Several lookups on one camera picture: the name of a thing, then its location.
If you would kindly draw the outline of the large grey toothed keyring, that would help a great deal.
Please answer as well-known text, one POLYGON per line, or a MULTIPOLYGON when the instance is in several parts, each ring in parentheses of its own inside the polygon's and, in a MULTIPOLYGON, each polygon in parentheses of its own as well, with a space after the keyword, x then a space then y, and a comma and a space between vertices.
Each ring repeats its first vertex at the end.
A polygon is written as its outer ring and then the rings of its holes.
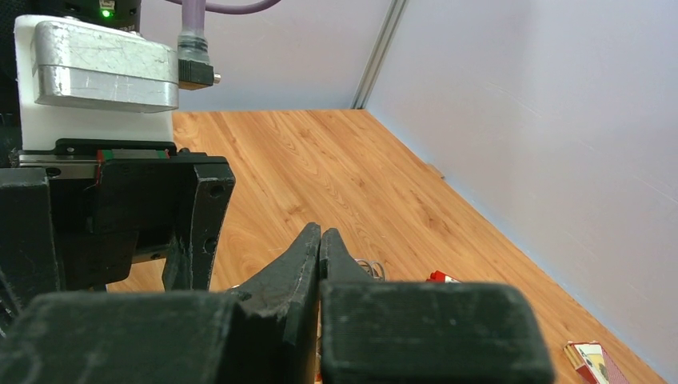
POLYGON ((372 278, 384 281, 387 278, 384 266, 373 260, 356 259, 357 264, 372 278))

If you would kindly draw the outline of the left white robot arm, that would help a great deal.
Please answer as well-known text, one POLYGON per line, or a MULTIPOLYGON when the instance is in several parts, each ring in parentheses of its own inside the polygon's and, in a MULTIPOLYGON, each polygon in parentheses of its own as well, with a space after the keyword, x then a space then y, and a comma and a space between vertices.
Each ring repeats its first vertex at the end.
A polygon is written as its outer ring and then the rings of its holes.
POLYGON ((105 290, 162 259, 166 290, 208 290, 235 187, 228 161, 178 148, 181 90, 220 82, 203 1, 170 47, 139 1, 1 4, 1 324, 37 296, 105 290))

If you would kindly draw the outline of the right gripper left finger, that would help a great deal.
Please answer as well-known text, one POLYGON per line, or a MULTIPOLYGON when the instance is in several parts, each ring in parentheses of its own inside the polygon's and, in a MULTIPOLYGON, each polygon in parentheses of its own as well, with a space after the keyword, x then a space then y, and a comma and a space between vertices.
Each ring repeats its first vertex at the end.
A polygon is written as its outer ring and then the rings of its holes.
POLYGON ((4 383, 311 383, 321 228, 222 293, 54 293, 1 344, 4 383))

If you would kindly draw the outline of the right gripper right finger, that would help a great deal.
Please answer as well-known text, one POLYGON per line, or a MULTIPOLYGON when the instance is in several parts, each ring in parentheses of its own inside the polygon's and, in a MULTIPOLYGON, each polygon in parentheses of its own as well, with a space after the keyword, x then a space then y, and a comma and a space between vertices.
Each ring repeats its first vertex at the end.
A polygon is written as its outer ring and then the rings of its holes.
POLYGON ((553 383, 536 315, 514 286, 369 276, 339 231, 323 233, 326 383, 553 383))

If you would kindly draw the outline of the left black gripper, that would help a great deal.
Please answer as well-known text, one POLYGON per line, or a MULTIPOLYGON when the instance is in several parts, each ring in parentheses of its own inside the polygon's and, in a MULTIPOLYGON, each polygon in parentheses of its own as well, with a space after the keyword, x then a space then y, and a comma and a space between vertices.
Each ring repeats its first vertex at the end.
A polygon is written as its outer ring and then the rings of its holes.
POLYGON ((1 302, 104 288, 166 258, 166 291, 208 290, 236 178, 222 156, 172 144, 69 140, 1 170, 1 302))

